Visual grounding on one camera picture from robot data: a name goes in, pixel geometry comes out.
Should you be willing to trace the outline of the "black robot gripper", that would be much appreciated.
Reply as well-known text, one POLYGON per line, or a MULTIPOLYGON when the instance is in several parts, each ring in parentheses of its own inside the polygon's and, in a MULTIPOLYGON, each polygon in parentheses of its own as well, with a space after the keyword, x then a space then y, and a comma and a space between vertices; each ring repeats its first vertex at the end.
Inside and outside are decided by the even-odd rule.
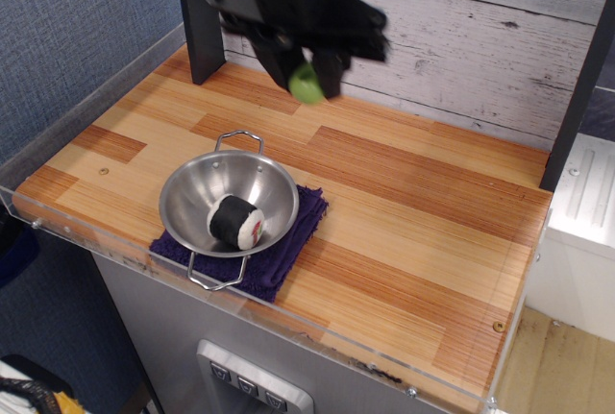
POLYGON ((220 12, 230 32, 265 37, 254 42, 253 49, 279 87, 289 87, 304 63, 301 47, 314 51, 312 65, 327 99, 340 95, 350 56, 386 59, 386 15, 362 0, 206 1, 220 12))

